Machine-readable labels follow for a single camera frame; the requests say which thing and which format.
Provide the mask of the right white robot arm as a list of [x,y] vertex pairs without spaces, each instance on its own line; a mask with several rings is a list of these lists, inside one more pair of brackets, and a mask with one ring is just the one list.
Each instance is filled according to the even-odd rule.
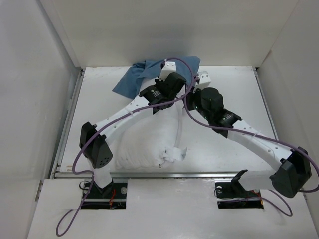
[[196,110],[207,121],[207,128],[236,142],[264,160],[271,168],[265,171],[243,169],[230,181],[217,182],[223,197],[245,198],[253,190],[275,190],[293,198],[310,179],[308,153],[301,147],[286,146],[258,134],[242,118],[227,110],[216,88],[196,89],[187,94],[186,110]]

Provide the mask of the blue pillowcase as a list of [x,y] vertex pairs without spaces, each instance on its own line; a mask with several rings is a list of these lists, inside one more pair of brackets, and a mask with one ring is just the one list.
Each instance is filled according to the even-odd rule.
[[[176,72],[182,75],[189,85],[192,77],[199,70],[200,58],[197,56],[183,56],[173,59],[173,61],[176,63]],[[144,79],[154,79],[160,75],[160,65],[163,62],[164,60],[160,59],[134,63],[112,91],[130,99],[135,98],[140,92]]]

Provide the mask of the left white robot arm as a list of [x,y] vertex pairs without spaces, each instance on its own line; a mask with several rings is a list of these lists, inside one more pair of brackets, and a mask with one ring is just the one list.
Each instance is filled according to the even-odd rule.
[[113,154],[110,145],[138,121],[170,108],[177,95],[186,86],[186,79],[171,72],[165,79],[155,79],[155,84],[144,88],[124,108],[98,124],[87,122],[82,125],[79,146],[90,164],[94,175],[94,191],[102,198],[110,195],[113,179],[106,171]]

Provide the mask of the white pillow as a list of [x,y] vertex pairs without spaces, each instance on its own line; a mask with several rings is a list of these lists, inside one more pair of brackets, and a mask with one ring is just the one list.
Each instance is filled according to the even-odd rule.
[[187,149],[179,147],[183,101],[146,117],[126,130],[117,147],[118,170],[166,168],[184,161]]

